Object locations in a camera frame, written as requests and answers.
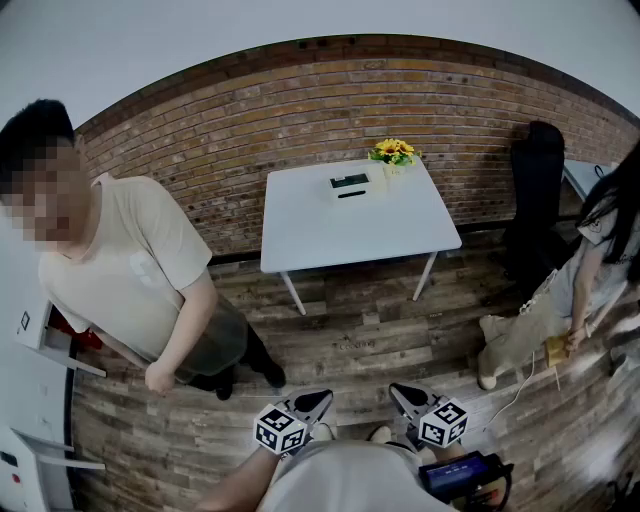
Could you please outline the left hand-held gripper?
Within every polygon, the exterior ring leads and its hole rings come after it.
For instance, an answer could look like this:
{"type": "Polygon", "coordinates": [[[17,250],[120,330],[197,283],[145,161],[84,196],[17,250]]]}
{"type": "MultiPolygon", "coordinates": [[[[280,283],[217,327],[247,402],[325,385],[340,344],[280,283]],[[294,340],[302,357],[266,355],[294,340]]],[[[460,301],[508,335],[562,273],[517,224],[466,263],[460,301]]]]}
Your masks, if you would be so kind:
{"type": "Polygon", "coordinates": [[[294,455],[310,439],[333,401],[329,389],[291,393],[285,402],[268,404],[254,419],[253,438],[275,455],[294,455]]]}

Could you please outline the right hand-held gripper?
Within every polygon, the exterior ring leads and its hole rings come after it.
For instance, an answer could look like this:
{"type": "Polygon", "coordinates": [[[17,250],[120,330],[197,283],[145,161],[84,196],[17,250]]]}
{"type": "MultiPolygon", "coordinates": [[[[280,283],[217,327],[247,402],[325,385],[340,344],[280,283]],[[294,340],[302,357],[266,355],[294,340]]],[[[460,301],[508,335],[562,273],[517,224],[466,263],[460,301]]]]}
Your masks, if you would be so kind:
{"type": "Polygon", "coordinates": [[[398,412],[410,419],[406,437],[416,449],[424,445],[446,448],[466,432],[468,412],[455,399],[441,399],[429,386],[416,385],[406,396],[407,387],[392,383],[389,396],[398,412]]]}

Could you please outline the white tissue box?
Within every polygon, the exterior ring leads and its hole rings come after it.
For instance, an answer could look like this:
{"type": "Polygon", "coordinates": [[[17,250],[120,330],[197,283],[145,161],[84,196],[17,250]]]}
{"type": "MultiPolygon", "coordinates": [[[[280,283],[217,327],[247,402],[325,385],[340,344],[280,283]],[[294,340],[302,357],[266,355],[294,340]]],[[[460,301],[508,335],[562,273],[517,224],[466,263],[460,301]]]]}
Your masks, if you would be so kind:
{"type": "Polygon", "coordinates": [[[330,177],[328,180],[329,191],[335,202],[344,203],[346,201],[365,200],[384,195],[387,190],[386,178],[381,166],[364,165],[355,170],[345,171],[338,176],[330,177]],[[331,178],[343,177],[352,174],[366,173],[370,180],[365,185],[333,189],[330,184],[331,178]]]}

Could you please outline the person's left forearm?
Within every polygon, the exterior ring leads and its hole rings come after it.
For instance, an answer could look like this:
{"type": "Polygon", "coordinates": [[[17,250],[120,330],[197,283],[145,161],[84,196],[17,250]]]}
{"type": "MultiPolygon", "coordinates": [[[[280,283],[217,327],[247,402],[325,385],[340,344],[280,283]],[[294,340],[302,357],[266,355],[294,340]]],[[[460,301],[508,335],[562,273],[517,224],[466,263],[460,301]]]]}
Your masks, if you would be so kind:
{"type": "Polygon", "coordinates": [[[280,456],[258,448],[206,493],[196,512],[256,512],[280,460],[280,456]]]}

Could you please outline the person's white shirt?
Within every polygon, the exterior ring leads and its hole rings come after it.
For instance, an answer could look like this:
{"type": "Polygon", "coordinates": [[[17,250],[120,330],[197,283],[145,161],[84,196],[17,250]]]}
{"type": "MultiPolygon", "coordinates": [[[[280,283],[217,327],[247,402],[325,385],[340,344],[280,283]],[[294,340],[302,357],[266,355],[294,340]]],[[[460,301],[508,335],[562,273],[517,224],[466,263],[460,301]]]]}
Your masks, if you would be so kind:
{"type": "Polygon", "coordinates": [[[458,512],[424,489],[421,465],[394,445],[311,442],[276,471],[257,512],[458,512]]]}

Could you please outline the black device with screen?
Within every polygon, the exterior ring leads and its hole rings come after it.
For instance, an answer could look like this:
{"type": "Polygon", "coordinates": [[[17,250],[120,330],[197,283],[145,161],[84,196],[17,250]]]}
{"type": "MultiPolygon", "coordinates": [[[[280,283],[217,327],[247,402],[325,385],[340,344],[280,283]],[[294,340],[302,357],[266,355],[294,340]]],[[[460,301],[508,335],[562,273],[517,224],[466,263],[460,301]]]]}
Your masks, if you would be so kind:
{"type": "Polygon", "coordinates": [[[424,465],[419,477],[434,498],[459,512],[503,512],[512,487],[513,464],[479,451],[424,465]]]}

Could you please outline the white table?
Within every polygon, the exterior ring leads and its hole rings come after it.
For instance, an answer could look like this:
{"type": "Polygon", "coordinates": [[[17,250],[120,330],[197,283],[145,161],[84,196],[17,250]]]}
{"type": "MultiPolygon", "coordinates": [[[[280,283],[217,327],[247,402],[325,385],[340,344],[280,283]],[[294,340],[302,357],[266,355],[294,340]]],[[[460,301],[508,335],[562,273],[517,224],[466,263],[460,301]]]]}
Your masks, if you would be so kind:
{"type": "Polygon", "coordinates": [[[460,235],[424,163],[386,177],[384,195],[335,202],[328,180],[371,160],[298,167],[268,174],[260,269],[281,276],[300,312],[294,271],[424,255],[413,295],[420,296],[436,256],[462,245],[460,235]]]}
{"type": "Polygon", "coordinates": [[[578,197],[584,201],[593,187],[613,169],[606,165],[566,160],[563,178],[571,185],[578,197]]]}

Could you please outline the black office chair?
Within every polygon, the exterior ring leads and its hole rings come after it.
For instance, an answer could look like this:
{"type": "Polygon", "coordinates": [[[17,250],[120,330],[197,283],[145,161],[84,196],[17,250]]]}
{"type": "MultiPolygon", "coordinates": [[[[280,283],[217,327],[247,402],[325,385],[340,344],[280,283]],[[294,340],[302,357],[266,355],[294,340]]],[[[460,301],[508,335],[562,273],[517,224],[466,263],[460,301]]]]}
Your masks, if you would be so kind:
{"type": "Polygon", "coordinates": [[[530,122],[527,137],[511,146],[516,213],[503,236],[503,266],[525,300],[571,253],[556,230],[564,149],[560,130],[543,121],[530,122]]]}

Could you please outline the sunflowers in white pot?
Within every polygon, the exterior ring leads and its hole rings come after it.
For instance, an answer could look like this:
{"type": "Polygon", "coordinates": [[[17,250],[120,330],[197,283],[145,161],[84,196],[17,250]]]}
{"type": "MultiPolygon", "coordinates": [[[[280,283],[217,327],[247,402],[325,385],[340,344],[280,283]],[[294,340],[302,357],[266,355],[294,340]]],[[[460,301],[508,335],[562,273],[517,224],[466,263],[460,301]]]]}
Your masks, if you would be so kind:
{"type": "Polygon", "coordinates": [[[407,167],[417,163],[422,153],[403,140],[388,138],[376,143],[367,156],[369,160],[379,162],[385,177],[390,179],[403,175],[407,167]]]}

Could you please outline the white cabinet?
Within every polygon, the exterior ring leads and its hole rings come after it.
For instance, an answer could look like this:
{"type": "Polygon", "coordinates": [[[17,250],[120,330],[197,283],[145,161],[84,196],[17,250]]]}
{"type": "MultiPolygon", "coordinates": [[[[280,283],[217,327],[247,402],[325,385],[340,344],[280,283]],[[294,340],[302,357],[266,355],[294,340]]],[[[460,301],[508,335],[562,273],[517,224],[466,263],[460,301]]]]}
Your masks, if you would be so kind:
{"type": "Polygon", "coordinates": [[[50,326],[52,305],[33,243],[0,213],[0,511],[81,512],[70,412],[81,363],[68,333],[50,326]]]}

